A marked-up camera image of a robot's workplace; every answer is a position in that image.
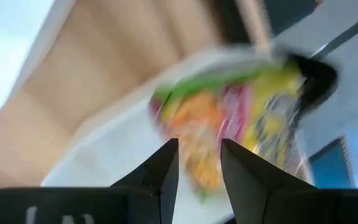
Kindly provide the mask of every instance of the colorful snack bag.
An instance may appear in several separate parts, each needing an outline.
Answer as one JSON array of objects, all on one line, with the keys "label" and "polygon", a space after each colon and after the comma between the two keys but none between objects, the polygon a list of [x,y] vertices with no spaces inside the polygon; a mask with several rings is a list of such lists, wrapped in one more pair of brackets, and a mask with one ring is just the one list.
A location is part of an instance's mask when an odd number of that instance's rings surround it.
[{"label": "colorful snack bag", "polygon": [[249,74],[202,75],[156,89],[151,108],[168,138],[179,139],[180,160],[197,190],[224,188],[220,142],[230,138],[295,175],[302,159],[292,148],[292,126],[301,95],[293,66]]}]

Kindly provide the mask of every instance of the plastic packaging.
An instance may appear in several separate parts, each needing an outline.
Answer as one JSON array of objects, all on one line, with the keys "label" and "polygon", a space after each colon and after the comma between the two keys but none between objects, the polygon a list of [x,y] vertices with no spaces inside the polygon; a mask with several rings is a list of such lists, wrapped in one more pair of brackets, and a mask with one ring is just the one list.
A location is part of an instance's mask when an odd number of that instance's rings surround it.
[{"label": "plastic packaging", "polygon": [[224,190],[222,138],[296,175],[304,159],[291,143],[301,84],[295,66],[266,63],[253,72],[206,73],[160,86],[150,105],[163,134],[179,139],[181,163],[205,195]]}]

